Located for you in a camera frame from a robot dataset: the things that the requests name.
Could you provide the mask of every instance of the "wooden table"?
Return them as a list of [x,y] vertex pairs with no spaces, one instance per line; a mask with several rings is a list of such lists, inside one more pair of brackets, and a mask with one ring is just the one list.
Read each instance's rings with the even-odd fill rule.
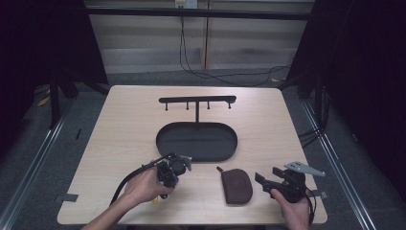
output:
[[[218,122],[232,127],[238,145],[224,162],[194,163],[192,171],[179,177],[174,192],[158,203],[141,204],[128,212],[121,224],[276,224],[284,223],[280,206],[262,191],[255,173],[277,182],[272,167],[284,169],[292,161],[307,164],[282,93],[270,88],[114,86],[79,163],[68,194],[76,202],[63,202],[57,220],[61,224],[84,224],[108,207],[122,179],[151,160],[159,158],[155,138],[161,127],[172,122],[193,122],[194,103],[170,103],[159,98],[235,95],[231,104],[200,104],[200,122]],[[246,205],[225,202],[219,166],[225,171],[245,170],[254,194]],[[316,189],[311,175],[309,189]],[[323,202],[317,198],[314,223],[327,221]]]

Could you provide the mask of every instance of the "electrical cable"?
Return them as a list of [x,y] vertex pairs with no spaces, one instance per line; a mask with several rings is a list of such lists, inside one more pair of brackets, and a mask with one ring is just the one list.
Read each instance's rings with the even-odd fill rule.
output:
[[[210,74],[207,74],[207,73],[202,73],[202,72],[195,72],[195,71],[193,71],[191,69],[191,66],[190,66],[189,61],[188,61],[186,39],[185,39],[185,30],[184,30],[184,18],[183,17],[181,17],[181,26],[182,26],[182,30],[181,30],[181,42],[180,42],[180,48],[179,48],[179,58],[180,58],[179,63],[180,63],[180,65],[181,65],[181,67],[182,67],[182,69],[184,71],[186,71],[187,73],[193,74],[196,77],[199,77],[201,79],[206,79],[206,80],[215,79],[215,80],[222,81],[222,82],[225,82],[225,83],[229,83],[231,85],[239,86],[239,87],[255,87],[255,86],[260,86],[260,85],[263,85],[263,84],[269,82],[271,73],[275,73],[275,72],[280,71],[281,69],[284,69],[284,68],[290,68],[291,64],[287,64],[287,65],[284,65],[284,66],[275,66],[275,67],[270,68],[267,71],[260,72],[260,73],[225,74],[225,75],[217,75],[217,76],[210,75]],[[188,68],[186,68],[182,63],[182,50],[183,50],[186,65],[187,65]],[[259,76],[259,75],[267,75],[267,77],[266,77],[265,80],[263,80],[263,81],[261,81],[259,83],[255,83],[255,84],[238,84],[238,83],[234,83],[234,82],[230,82],[228,80],[223,80],[222,79],[222,78],[225,78],[225,77],[232,77],[232,76]]]
[[319,127],[316,128],[316,129],[307,131],[307,132],[305,132],[305,133],[303,133],[303,134],[298,135],[299,137],[304,137],[304,136],[307,136],[307,135],[316,134],[316,136],[314,136],[314,137],[312,137],[312,138],[306,138],[306,139],[301,140],[301,142],[304,142],[304,141],[307,141],[307,140],[311,139],[309,142],[307,142],[306,144],[302,145],[302,148],[303,148],[303,149],[304,149],[305,147],[307,147],[308,145],[310,145],[312,142],[314,142],[317,138],[319,138],[320,135],[322,135],[322,134],[325,132],[325,130],[326,130],[327,121],[328,121],[328,113],[329,113],[329,107],[330,107],[331,99],[330,99],[330,97],[328,96],[328,93],[327,93],[327,91],[325,90],[325,88],[324,88],[324,90],[323,90],[322,97],[323,97],[323,102],[322,102],[323,115],[322,115],[322,121],[321,121],[321,123],[319,124]]
[[306,189],[308,191],[310,191],[311,195],[314,198],[314,206],[313,206],[313,204],[311,203],[309,195],[304,191],[304,197],[306,198],[306,200],[308,202],[309,211],[310,211],[310,214],[308,216],[308,225],[310,226],[313,223],[314,216],[315,216],[315,213],[316,213],[317,201],[316,201],[316,196],[313,194],[313,192],[311,190],[309,190],[307,187],[306,187]]
[[290,78],[289,80],[285,81],[284,83],[278,85],[277,88],[282,91],[285,88],[287,88],[287,87],[291,86],[292,84],[296,83],[297,81],[307,77],[310,74],[313,74],[313,72],[314,71],[312,70],[312,68],[309,68],[309,70],[305,71],[304,73],[301,73],[299,76],[297,76],[295,78]]
[[113,198],[111,199],[110,205],[111,205],[112,203],[114,203],[114,201],[117,200],[117,198],[119,197],[120,191],[123,189],[124,185],[125,185],[131,178],[133,178],[134,176],[138,175],[139,173],[142,173],[142,172],[146,171],[147,169],[150,169],[150,168],[154,167],[154,166],[156,165],[156,163],[158,163],[159,161],[161,161],[161,160],[163,160],[163,159],[168,159],[168,157],[173,156],[173,155],[174,155],[174,153],[170,153],[170,154],[168,154],[168,155],[166,155],[166,156],[162,156],[162,157],[160,157],[159,159],[154,160],[154,161],[151,161],[149,164],[143,165],[143,166],[141,166],[141,168],[139,168],[139,169],[133,171],[132,173],[128,174],[128,175],[123,179],[123,181],[120,183],[119,187],[117,188],[116,192],[114,193]]

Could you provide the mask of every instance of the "human hand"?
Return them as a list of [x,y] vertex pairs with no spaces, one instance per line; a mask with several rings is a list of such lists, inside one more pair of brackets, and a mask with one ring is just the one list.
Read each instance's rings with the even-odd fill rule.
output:
[[125,199],[128,210],[140,203],[151,201],[158,195],[169,195],[173,192],[173,188],[159,183],[157,172],[157,168],[152,167],[127,182],[119,199]]
[[276,189],[271,190],[271,195],[281,205],[282,216],[286,219],[286,225],[290,230],[309,229],[309,205],[305,198],[297,203],[290,203]]

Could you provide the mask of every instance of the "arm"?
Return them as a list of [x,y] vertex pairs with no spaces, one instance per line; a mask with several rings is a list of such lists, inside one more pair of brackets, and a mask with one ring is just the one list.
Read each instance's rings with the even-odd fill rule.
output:
[[110,229],[129,210],[141,203],[153,200],[158,195],[169,195],[172,191],[173,188],[167,188],[159,183],[156,167],[148,169],[129,180],[124,193],[82,229]]
[[286,219],[290,230],[309,229],[309,206],[305,198],[297,203],[289,203],[276,189],[271,190],[272,196],[280,203],[282,216]]

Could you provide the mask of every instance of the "white wall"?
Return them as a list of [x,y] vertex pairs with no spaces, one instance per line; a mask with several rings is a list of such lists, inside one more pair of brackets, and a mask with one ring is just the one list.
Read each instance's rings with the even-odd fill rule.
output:
[[[175,5],[174,0],[85,2],[88,6],[135,8]],[[199,9],[231,11],[310,12],[312,5],[311,0],[198,0]],[[181,69],[179,17],[90,15],[90,18],[107,73]],[[303,21],[198,17],[185,18],[184,25],[188,61],[193,69],[288,64],[305,28]]]

